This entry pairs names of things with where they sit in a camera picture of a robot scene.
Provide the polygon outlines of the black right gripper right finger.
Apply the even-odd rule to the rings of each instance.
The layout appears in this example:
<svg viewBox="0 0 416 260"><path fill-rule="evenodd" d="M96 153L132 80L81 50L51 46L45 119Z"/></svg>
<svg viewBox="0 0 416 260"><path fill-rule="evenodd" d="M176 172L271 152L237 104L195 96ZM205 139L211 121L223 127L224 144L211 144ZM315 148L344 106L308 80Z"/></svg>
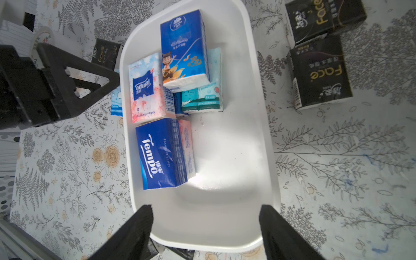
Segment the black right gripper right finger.
<svg viewBox="0 0 416 260"><path fill-rule="evenodd" d="M259 222L267 259L324 259L271 205L261 206Z"/></svg>

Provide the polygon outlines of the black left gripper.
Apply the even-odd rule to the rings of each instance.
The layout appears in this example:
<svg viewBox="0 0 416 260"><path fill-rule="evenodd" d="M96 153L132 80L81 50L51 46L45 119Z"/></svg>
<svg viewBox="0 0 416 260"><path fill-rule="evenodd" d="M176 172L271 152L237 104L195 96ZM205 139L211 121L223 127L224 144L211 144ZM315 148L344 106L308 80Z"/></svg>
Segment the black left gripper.
<svg viewBox="0 0 416 260"><path fill-rule="evenodd" d="M118 73L47 43L36 48L44 68L1 45L1 130L21 130L77 117L120 86ZM70 76L69 68L108 79L103 86Z"/></svg>

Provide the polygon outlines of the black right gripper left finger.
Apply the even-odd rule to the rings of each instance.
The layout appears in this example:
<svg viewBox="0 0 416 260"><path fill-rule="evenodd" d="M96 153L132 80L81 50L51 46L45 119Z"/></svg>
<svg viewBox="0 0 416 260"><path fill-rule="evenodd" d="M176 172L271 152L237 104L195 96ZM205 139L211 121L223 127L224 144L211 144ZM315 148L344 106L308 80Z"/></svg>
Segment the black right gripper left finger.
<svg viewBox="0 0 416 260"><path fill-rule="evenodd" d="M143 205L89 259L145 260L150 254L148 242L153 220L152 206Z"/></svg>

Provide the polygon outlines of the light blue tissue pack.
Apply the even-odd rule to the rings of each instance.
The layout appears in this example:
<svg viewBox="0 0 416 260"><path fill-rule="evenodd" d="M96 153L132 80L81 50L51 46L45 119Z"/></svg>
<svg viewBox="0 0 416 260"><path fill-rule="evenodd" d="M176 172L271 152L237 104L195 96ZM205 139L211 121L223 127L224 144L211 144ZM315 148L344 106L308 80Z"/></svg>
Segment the light blue tissue pack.
<svg viewBox="0 0 416 260"><path fill-rule="evenodd" d="M121 98L121 87L117 87L111 92L111 108L110 114L118 117L123 116L122 112L122 98Z"/></svg>

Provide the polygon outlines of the white plastic storage box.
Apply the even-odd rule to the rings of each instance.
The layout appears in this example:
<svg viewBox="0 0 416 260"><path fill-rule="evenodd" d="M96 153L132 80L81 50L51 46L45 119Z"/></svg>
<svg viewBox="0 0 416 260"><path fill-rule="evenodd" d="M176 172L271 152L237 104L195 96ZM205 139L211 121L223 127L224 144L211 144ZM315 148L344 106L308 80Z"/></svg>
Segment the white plastic storage box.
<svg viewBox="0 0 416 260"><path fill-rule="evenodd" d="M160 25L200 10L209 48L222 50L224 110L194 114L197 174L178 188L143 189L130 116L128 66L161 49ZM168 247L244 252L262 244L261 206L281 204L257 52L241 1L180 1L138 25L120 61L126 160L132 207L153 209L151 238Z"/></svg>

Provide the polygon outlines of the blue pink tissue pack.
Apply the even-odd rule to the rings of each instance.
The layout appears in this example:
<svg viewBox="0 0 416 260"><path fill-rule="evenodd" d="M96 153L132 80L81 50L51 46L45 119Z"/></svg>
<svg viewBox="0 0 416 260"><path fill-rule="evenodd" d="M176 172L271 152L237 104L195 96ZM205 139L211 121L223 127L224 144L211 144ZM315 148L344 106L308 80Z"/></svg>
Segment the blue pink tissue pack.
<svg viewBox="0 0 416 260"><path fill-rule="evenodd" d="M128 67L131 119L136 125L175 119L173 93L163 85L162 56L154 53Z"/></svg>

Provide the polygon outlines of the dark blue Tempo tissue pack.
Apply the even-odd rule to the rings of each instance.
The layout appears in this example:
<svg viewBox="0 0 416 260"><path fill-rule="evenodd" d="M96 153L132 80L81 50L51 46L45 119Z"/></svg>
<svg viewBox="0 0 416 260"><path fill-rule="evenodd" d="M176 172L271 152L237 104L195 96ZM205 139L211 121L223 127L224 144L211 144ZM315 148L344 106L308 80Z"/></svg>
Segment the dark blue Tempo tissue pack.
<svg viewBox="0 0 416 260"><path fill-rule="evenodd" d="M179 187L188 181L177 119L149 122L135 132L144 190Z"/></svg>

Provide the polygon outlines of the blue Vinda tissue pack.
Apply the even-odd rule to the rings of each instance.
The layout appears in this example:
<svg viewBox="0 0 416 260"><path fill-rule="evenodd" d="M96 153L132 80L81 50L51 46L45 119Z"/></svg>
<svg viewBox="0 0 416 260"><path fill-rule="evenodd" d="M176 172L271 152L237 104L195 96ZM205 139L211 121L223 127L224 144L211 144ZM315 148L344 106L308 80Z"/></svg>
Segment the blue Vinda tissue pack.
<svg viewBox="0 0 416 260"><path fill-rule="evenodd" d="M205 25L200 10L160 25L163 85L172 93L210 83Z"/></svg>

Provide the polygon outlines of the teal tissue pack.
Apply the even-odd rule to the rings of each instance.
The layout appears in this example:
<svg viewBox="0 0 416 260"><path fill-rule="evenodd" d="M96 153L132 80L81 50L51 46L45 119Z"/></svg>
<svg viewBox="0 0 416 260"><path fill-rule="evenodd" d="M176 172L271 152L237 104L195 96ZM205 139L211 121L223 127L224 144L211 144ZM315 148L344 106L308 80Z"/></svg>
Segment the teal tissue pack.
<svg viewBox="0 0 416 260"><path fill-rule="evenodd" d="M222 50L208 50L210 83L181 93L182 111L187 114L222 112Z"/></svg>

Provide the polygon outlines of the pink Tempo tissue pack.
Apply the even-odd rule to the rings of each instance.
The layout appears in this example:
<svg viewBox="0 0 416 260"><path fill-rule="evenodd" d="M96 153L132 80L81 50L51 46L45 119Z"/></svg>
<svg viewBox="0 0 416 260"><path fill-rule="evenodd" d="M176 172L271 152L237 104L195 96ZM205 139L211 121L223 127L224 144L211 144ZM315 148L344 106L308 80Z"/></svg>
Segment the pink Tempo tissue pack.
<svg viewBox="0 0 416 260"><path fill-rule="evenodd" d="M187 179L196 175L195 159L193 155L191 123L186 120L178 120L179 130L184 151L184 160L187 172Z"/></svg>

